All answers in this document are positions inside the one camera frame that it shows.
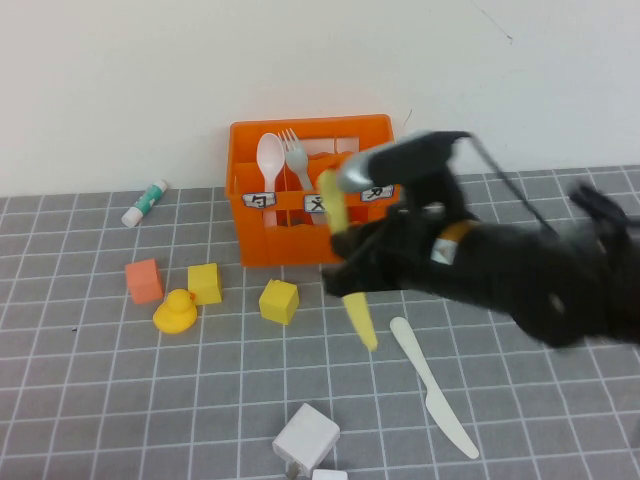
white plastic spoon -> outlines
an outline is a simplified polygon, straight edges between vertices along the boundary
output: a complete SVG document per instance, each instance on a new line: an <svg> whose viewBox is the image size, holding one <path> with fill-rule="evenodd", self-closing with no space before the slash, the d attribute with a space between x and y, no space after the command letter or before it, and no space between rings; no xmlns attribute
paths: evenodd
<svg viewBox="0 0 640 480"><path fill-rule="evenodd" d="M425 400L427 411L442 432L456 447L462 450L462 453L469 458L478 458L480 452L462 428L458 417L453 413L449 402L438 387L409 322L402 317L396 317L391 320L391 331L427 387L427 399Z"/></svg>
<svg viewBox="0 0 640 480"><path fill-rule="evenodd" d="M284 148L276 135L265 133L260 138L256 161L264 177L264 191L275 192L276 179L284 168ZM275 211L265 212L263 218L265 227L275 227L278 224Z"/></svg>

white block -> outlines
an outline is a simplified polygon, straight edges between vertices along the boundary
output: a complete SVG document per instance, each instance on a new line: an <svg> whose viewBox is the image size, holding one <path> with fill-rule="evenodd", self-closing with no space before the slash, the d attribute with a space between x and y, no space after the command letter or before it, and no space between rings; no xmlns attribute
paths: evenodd
<svg viewBox="0 0 640 480"><path fill-rule="evenodd" d="M347 472L338 470L314 470L312 480L349 480Z"/></svg>
<svg viewBox="0 0 640 480"><path fill-rule="evenodd" d="M273 451L310 477L338 438L340 427L305 403L273 441Z"/></svg>

white plastic knife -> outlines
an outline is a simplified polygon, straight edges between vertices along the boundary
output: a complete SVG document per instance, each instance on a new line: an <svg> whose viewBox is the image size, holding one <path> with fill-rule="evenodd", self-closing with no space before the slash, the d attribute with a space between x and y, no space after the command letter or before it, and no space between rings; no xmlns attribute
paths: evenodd
<svg viewBox="0 0 640 480"><path fill-rule="evenodd" d="M391 331L427 387L425 405L433 420L462 453L469 458L478 458L480 452L462 428L458 417L453 413L449 402L438 387L409 322L402 317L396 317L391 320Z"/></svg>

cable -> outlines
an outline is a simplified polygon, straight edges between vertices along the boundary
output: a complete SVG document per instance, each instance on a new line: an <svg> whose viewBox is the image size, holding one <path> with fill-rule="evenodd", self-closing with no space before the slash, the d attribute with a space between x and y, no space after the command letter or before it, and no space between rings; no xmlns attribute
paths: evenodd
<svg viewBox="0 0 640 480"><path fill-rule="evenodd" d="M518 198L518 200L520 200L524 204L525 208L529 210L534 217L536 217L536 219L540 222L540 224L542 224L543 227L557 234L555 229L551 225L549 225L549 223L544 219L540 212L531 204L531 202L529 202L529 200L527 200L524 194L520 190L518 190L518 187L513 184L513 182L509 179L509 177L507 177L504 171L502 171L498 163L484 148L478 137L476 137L475 135L469 135L469 139L471 140L473 147L476 149L476 152L478 152L478 155L480 155L482 160L484 160L484 162L489 165L489 167L491 167L495 174L498 175L498 178L500 178L500 180L502 180L507 185L509 190L511 190L511 192Z"/></svg>

orange plastic crate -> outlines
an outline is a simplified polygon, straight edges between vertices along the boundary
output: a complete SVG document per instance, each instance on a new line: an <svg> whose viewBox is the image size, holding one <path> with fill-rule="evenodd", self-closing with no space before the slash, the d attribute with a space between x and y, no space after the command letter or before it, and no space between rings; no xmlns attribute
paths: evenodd
<svg viewBox="0 0 640 480"><path fill-rule="evenodd" d="M261 205L255 205L254 202L255 206L247 206L243 199L244 195L248 195L248 201L255 200L253 194L264 192L264 178L256 163L260 138L265 133L277 134L287 128L292 128L301 140L332 138L335 143L339 138L358 137L360 150L393 140L391 120L387 115L239 122L231 125L226 195L231 202L242 264L246 267L339 261L331 252L328 226L314 225L311 214L304 211L305 196L318 192L302 190L298 177L286 165L276 181L275 205L257 208ZM322 171L340 166L349 155L333 152L310 155L308 173L311 183L315 185ZM360 194L347 195L349 218L352 222L360 223L378 220L384 216L387 206L397 201L397 197L397 188L391 197L375 201L362 201ZM265 228L263 214L270 210L277 212L278 226Z"/></svg>

